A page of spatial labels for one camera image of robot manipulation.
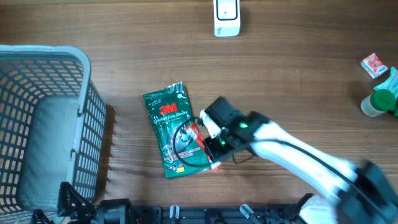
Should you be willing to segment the green 3M gloves packet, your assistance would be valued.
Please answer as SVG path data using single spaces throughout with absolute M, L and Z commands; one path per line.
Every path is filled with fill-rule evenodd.
M 205 153 L 185 128 L 194 123 L 190 100 L 182 82 L 143 94 L 159 144 L 165 177 L 192 175 L 211 169 Z

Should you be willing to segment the teal wet wipes pack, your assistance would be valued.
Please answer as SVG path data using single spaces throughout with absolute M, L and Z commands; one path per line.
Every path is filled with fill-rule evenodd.
M 396 98 L 398 95 L 398 72 L 395 67 L 391 67 L 390 69 L 390 76 L 387 80 L 383 83 L 379 84 L 378 86 L 374 87 L 375 91 L 385 89 L 389 90 Z

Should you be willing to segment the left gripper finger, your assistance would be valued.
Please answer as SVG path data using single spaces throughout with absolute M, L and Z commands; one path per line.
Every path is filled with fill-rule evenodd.
M 52 221 L 44 214 L 43 210 L 35 209 L 32 213 L 30 224 L 52 224 Z
M 87 217 L 89 202 L 69 183 L 62 182 L 58 194 L 58 217 Z

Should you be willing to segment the green lid jar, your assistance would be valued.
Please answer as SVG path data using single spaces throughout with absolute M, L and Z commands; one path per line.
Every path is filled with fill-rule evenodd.
M 377 117 L 396 106 L 394 94 L 387 89 L 376 90 L 361 102 L 361 111 L 370 117 Z

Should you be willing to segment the red toothpaste tube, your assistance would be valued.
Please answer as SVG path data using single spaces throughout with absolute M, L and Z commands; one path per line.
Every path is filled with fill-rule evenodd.
M 201 135 L 201 133 L 198 130 L 198 127 L 195 123 L 189 124 L 186 128 L 185 131 L 187 134 L 193 138 L 193 140 L 201 147 L 203 152 L 205 153 L 205 144 L 204 144 L 204 138 Z M 216 162 L 215 164 L 212 164 L 211 158 L 209 155 L 205 153 L 205 156 L 207 158 L 208 163 L 210 164 L 211 169 L 213 172 L 217 172 L 220 167 L 221 167 L 221 162 Z

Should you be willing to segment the small red white packet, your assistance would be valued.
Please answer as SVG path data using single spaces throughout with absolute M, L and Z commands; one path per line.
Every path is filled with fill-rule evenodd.
M 388 67 L 384 65 L 379 57 L 373 53 L 361 61 L 361 66 L 367 71 L 372 79 L 380 77 L 388 71 Z

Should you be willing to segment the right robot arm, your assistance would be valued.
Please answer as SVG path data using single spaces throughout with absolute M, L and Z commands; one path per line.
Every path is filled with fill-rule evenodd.
M 311 185 L 298 203 L 302 223 L 395 223 L 397 192 L 375 163 L 360 166 L 321 152 L 293 137 L 263 114 L 242 114 L 220 96 L 200 112 L 209 132 L 207 153 L 214 162 L 247 150 L 272 161 Z

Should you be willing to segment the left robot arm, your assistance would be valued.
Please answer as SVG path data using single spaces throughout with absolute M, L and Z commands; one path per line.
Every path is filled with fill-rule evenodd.
M 103 200 L 93 205 L 78 193 L 68 182 L 60 184 L 57 204 L 57 217 L 69 218 L 75 224 L 135 224 L 141 218 L 132 207 L 130 200 Z

